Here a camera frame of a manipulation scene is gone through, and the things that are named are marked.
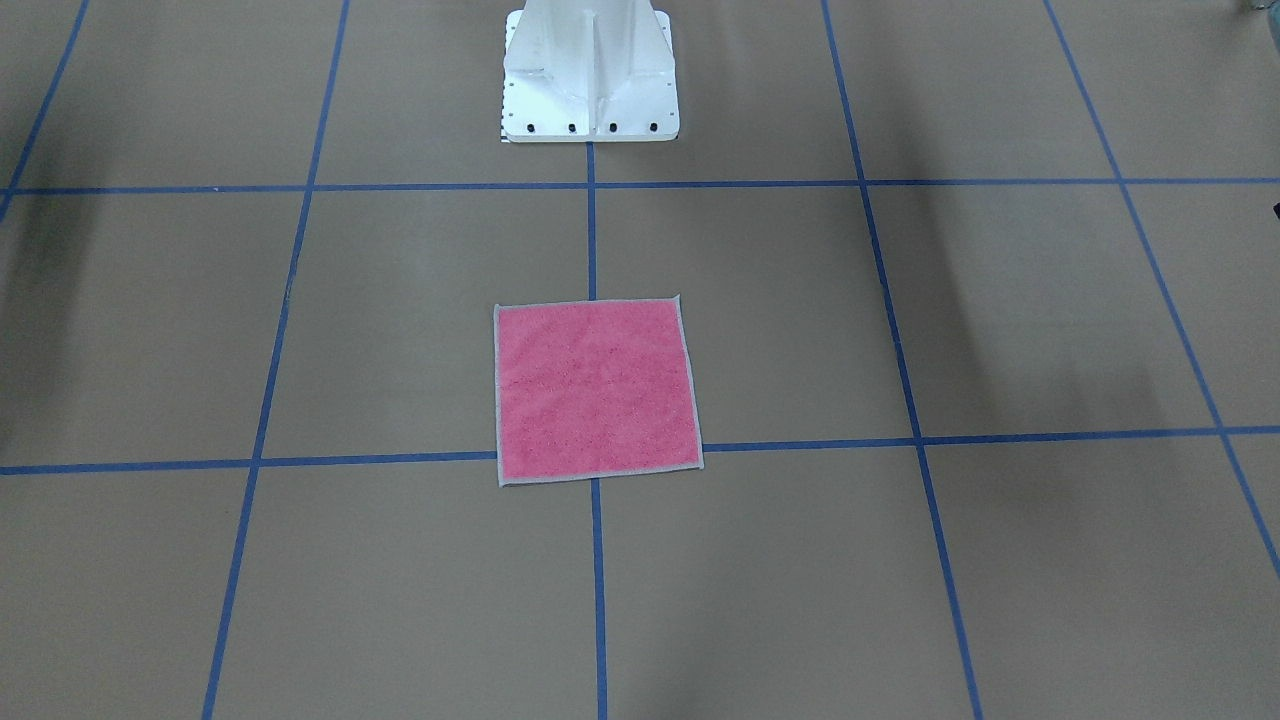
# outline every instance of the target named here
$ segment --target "white metal base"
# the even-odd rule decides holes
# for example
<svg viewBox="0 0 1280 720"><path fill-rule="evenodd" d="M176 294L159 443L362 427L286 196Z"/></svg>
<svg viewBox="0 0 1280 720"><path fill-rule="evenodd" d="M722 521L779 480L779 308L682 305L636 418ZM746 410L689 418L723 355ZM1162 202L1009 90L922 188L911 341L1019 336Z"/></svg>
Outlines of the white metal base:
<svg viewBox="0 0 1280 720"><path fill-rule="evenodd" d="M667 13L636 0L554 3L530 0L507 17L502 140L675 140L680 106Z"/></svg>

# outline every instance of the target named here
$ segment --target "gray floor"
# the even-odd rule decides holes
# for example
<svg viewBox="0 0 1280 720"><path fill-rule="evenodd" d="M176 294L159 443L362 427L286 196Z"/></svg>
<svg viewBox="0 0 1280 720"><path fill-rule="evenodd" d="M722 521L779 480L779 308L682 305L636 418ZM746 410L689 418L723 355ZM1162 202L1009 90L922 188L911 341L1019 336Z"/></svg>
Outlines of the gray floor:
<svg viewBox="0 0 1280 720"><path fill-rule="evenodd" d="M664 0L588 149L512 0L0 3L0 716L1280 717L1242 4ZM493 305L676 293L707 469L499 491Z"/></svg>

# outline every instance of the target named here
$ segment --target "square pink fabric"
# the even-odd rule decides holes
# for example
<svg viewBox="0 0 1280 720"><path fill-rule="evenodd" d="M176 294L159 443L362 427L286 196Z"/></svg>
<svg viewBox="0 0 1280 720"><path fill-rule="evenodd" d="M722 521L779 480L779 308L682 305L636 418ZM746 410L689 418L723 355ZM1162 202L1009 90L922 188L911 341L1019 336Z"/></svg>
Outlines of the square pink fabric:
<svg viewBox="0 0 1280 720"><path fill-rule="evenodd" d="M498 484L703 466L680 299L494 307Z"/></svg>

